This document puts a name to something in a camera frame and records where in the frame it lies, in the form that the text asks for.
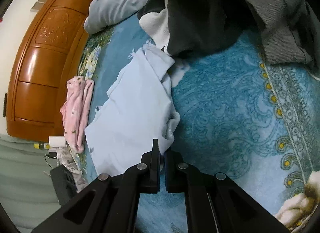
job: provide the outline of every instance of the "blue bedspread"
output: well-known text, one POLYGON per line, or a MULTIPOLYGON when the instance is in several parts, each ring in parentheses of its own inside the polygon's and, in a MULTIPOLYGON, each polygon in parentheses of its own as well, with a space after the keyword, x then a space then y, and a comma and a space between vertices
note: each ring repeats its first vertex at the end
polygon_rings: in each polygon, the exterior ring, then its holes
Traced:
MULTIPOLYGON (((89 122, 145 42, 150 39, 135 15, 89 39, 80 65, 95 81, 89 122)), ((266 66, 259 46, 252 28, 222 52, 175 58, 172 97, 181 121, 172 147, 202 172, 226 173, 274 214, 320 170, 320 84, 301 65, 266 66)), ((88 148, 80 160, 91 182, 97 174, 88 148)), ((141 195, 137 228, 187 233, 183 194, 166 193, 163 174, 160 182, 157 195, 141 195)))

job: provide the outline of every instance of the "carved headboard panel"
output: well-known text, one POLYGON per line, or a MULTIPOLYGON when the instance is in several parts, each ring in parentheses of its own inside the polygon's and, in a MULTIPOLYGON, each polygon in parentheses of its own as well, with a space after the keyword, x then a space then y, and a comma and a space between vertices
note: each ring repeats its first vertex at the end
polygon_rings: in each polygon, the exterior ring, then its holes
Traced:
POLYGON ((9 135, 44 142, 49 136, 63 135, 59 109, 88 38, 83 23, 91 1, 48 0, 35 16, 10 77, 9 135))

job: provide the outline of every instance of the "white paper roll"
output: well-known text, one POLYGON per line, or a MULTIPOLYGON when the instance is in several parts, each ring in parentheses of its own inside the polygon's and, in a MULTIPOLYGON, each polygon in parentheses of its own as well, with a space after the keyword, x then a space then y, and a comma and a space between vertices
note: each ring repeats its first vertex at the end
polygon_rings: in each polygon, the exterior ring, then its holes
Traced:
POLYGON ((64 136, 49 136, 50 147, 66 147, 64 136))

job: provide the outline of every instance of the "gray ribbed hem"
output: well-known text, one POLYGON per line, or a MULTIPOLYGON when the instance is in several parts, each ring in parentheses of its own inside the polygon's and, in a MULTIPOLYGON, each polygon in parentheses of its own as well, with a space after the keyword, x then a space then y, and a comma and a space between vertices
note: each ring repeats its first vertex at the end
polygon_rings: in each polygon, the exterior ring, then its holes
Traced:
POLYGON ((287 24, 284 0, 246 1, 261 32, 267 62, 307 63, 303 50, 297 46, 287 24))

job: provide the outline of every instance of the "white wall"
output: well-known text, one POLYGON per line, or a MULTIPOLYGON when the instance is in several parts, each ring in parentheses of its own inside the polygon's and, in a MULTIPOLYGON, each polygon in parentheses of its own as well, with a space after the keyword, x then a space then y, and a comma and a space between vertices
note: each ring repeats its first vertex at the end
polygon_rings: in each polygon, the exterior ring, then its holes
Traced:
MULTIPOLYGON (((0 109, 20 43, 36 13, 30 9, 37 0, 13 0, 0 23, 0 109)), ((0 117, 0 134, 7 134, 6 118, 0 117)))

